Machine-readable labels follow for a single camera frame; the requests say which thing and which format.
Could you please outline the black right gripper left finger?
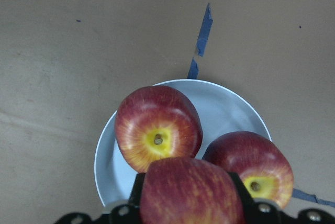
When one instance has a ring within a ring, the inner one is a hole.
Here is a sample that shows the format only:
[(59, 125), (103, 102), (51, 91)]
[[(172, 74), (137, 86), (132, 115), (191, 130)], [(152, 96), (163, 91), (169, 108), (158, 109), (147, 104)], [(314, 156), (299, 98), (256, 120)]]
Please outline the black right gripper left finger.
[(72, 212), (62, 216), (55, 223), (142, 223), (140, 217), (140, 199), (145, 173), (138, 173), (126, 203), (119, 204), (93, 220), (88, 214)]

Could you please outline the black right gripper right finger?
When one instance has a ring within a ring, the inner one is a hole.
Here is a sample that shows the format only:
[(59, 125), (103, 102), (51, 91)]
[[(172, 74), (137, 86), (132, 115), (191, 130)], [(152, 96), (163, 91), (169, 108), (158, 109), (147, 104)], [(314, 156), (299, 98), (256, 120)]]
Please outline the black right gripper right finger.
[(240, 200), (246, 223), (334, 223), (334, 216), (316, 208), (301, 210), (297, 217), (291, 217), (269, 200), (254, 200), (239, 175), (229, 172)]

